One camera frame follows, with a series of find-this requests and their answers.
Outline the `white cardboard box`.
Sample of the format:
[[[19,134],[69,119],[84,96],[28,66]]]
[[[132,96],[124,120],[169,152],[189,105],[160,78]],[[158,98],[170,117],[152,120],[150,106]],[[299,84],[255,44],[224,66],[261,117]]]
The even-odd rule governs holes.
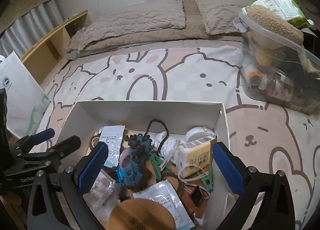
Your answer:
[[[230,147],[229,130],[224,105],[202,101],[78,101],[65,119],[58,141],[76,135],[80,149],[62,160],[59,170],[76,165],[86,155],[89,140],[103,126],[125,125],[132,132],[150,131],[155,136],[165,128],[170,135],[184,139],[192,128],[206,126],[218,140]]]

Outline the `left beige pillow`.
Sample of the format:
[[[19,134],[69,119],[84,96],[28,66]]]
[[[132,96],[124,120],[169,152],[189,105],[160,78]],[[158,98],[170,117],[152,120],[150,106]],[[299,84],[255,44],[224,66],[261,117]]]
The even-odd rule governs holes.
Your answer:
[[[155,0],[130,5],[78,30],[66,51],[83,50],[90,43],[107,38],[186,26],[183,0]]]

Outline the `white tote bag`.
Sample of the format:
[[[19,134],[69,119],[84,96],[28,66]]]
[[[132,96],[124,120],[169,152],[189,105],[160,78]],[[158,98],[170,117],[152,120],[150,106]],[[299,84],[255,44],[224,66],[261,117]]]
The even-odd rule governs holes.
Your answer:
[[[35,134],[50,99],[13,51],[1,56],[1,88],[7,92],[7,128],[17,138]]]

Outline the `grey curtain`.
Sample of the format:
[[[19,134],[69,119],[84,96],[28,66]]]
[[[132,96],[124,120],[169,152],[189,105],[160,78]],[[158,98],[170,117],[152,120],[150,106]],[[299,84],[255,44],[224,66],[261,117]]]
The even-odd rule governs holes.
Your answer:
[[[1,55],[21,58],[39,39],[65,21],[57,0],[49,0],[19,17],[1,33]]]

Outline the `green snack bag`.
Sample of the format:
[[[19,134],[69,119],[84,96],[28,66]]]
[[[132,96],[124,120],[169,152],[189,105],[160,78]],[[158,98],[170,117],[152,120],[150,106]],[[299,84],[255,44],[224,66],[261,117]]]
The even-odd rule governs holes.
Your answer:
[[[307,19],[294,0],[256,0],[250,6],[242,8],[244,14],[253,5],[261,5],[299,29],[311,28],[314,22]]]

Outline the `white foil sachet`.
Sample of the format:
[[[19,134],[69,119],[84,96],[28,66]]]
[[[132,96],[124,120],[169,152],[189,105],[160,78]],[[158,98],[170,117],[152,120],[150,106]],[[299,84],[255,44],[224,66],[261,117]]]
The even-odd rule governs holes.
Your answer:
[[[99,141],[108,146],[108,158],[104,166],[109,168],[118,166],[124,130],[125,125],[104,126],[102,128]]]

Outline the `cartoon animal bed sheet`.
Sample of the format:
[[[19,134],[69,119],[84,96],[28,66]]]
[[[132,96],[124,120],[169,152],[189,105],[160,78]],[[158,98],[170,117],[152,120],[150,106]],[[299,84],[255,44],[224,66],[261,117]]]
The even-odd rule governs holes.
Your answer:
[[[319,207],[319,102],[255,96],[242,77],[246,70],[241,50],[230,45],[84,57],[47,85],[52,101],[39,128],[60,132],[79,100],[222,102],[232,152],[262,172],[287,173],[296,228],[304,229]]]

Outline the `right beige pillow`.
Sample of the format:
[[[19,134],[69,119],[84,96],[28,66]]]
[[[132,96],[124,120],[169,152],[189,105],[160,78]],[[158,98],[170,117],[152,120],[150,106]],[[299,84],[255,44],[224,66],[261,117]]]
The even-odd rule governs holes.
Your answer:
[[[242,8],[256,0],[195,0],[208,35],[237,32],[233,22],[238,21]]]

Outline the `brown tape roll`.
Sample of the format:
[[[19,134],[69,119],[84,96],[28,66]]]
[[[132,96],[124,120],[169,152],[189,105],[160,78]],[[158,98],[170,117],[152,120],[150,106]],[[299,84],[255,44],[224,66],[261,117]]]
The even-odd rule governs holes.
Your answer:
[[[93,150],[95,146],[100,142],[99,136],[93,136],[89,141],[89,149]]]

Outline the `round cork coaster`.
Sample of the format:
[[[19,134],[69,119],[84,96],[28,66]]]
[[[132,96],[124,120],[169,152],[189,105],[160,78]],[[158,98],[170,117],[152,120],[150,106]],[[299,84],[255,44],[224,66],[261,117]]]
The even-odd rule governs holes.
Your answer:
[[[113,210],[109,218],[109,229],[175,229],[171,213],[159,203],[147,199],[128,199]]]

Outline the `beige pillow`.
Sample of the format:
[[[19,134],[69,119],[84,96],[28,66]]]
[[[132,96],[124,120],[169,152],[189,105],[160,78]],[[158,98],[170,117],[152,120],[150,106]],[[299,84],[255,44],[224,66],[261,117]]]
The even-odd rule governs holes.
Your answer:
[[[242,8],[256,0],[195,0],[208,35],[237,32],[233,22],[238,21]]]
[[[78,30],[66,51],[83,50],[90,43],[107,38],[186,26],[183,0],[155,0],[130,5]]]

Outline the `brown fuzzy plush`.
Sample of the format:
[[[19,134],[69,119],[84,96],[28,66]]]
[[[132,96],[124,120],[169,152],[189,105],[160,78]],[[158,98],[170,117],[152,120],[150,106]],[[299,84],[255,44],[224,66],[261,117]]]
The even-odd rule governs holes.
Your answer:
[[[268,8],[262,5],[253,5],[248,9],[247,15],[252,21],[255,21],[263,28],[287,38],[298,45],[303,45],[303,33]]]

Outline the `small yellow carton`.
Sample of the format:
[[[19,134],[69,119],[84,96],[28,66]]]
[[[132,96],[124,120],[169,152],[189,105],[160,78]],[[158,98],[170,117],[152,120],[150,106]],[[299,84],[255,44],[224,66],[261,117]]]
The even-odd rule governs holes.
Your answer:
[[[185,179],[199,170],[207,167],[212,161],[212,145],[216,137],[204,136],[178,147],[176,171]]]

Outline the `blue crochet pouch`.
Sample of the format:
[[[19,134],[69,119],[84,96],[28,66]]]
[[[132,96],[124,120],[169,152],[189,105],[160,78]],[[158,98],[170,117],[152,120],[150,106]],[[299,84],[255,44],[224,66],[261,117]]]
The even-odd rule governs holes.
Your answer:
[[[124,172],[119,181],[128,189],[140,191],[146,188],[151,172],[145,162],[150,159],[152,139],[148,134],[132,134],[125,136],[128,143],[129,165],[121,168]]]

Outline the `clear plastic storage bin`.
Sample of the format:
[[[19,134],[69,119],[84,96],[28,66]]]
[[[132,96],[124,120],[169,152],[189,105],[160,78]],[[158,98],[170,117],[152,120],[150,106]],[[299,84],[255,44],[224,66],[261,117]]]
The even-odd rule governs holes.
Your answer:
[[[319,114],[319,59],[303,45],[275,34],[239,13],[241,82],[248,97]]]

